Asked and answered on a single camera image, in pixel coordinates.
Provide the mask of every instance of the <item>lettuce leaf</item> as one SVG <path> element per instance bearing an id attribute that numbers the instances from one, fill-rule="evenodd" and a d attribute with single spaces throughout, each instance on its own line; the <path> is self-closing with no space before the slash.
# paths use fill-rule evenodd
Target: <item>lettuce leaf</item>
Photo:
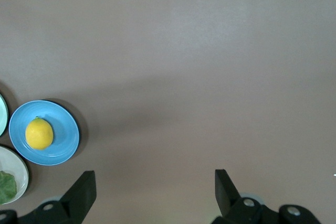
<path id="1" fill-rule="evenodd" d="M 17 194 L 16 182 L 12 174 L 0 171 L 0 205 L 9 202 Z"/>

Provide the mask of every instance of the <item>blue plate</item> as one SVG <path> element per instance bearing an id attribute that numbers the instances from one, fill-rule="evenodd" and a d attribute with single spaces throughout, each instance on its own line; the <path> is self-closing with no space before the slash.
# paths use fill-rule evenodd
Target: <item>blue plate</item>
<path id="1" fill-rule="evenodd" d="M 0 136 L 4 133 L 8 122 L 8 108 L 5 99 L 0 94 Z"/>
<path id="2" fill-rule="evenodd" d="M 39 151 L 26 142 L 26 127 L 35 118 L 46 120 L 52 127 L 54 139 Z M 62 106 L 49 101 L 31 101 L 21 105 L 9 121 L 9 136 L 17 151 L 39 165 L 58 165 L 70 159 L 79 144 L 79 130 L 75 119 Z"/>

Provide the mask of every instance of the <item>yellow lemon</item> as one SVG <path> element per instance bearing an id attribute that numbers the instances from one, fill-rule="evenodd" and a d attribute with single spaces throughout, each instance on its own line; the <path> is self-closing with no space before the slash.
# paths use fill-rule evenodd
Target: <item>yellow lemon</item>
<path id="1" fill-rule="evenodd" d="M 33 119 L 26 128 L 27 144 L 37 150 L 44 150 L 52 143 L 54 138 L 50 124 L 39 117 Z"/>

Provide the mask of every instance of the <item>screw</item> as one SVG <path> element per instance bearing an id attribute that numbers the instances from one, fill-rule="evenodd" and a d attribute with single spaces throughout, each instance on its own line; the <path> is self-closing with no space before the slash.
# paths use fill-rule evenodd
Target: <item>screw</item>
<path id="1" fill-rule="evenodd" d="M 6 219 L 7 218 L 7 214 L 1 214 L 0 215 L 0 220 L 4 220 L 4 219 Z"/>
<path id="2" fill-rule="evenodd" d="M 300 211 L 296 208 L 296 207 L 288 207 L 287 211 L 291 214 L 291 215 L 295 215 L 295 216 L 299 216 L 301 213 Z"/>
<path id="3" fill-rule="evenodd" d="M 53 208 L 54 206 L 53 206 L 53 204 L 47 204 L 47 205 L 45 205 L 44 207 L 43 207 L 43 210 L 44 211 L 48 211 L 48 210 L 50 210 L 51 208 Z"/>
<path id="4" fill-rule="evenodd" d="M 251 199 L 244 199 L 244 204 L 247 207 L 254 207 L 254 202 Z"/>

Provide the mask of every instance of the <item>plate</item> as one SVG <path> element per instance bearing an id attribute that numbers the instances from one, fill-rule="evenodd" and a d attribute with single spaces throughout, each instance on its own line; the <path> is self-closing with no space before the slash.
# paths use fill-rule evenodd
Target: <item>plate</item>
<path id="1" fill-rule="evenodd" d="M 5 99 L 0 94 L 0 136 L 4 133 L 8 122 L 8 108 Z"/>
<path id="2" fill-rule="evenodd" d="M 26 142 L 26 127 L 35 118 L 46 120 L 52 127 L 52 144 L 40 151 Z M 75 119 L 62 106 L 44 100 L 21 105 L 9 121 L 9 137 L 17 151 L 39 165 L 58 165 L 70 159 L 79 144 L 79 130 Z"/>
<path id="3" fill-rule="evenodd" d="M 11 201 L 4 203 L 8 204 L 16 201 L 25 193 L 29 182 L 28 169 L 19 155 L 8 148 L 0 146 L 0 170 L 15 177 L 17 194 Z"/>

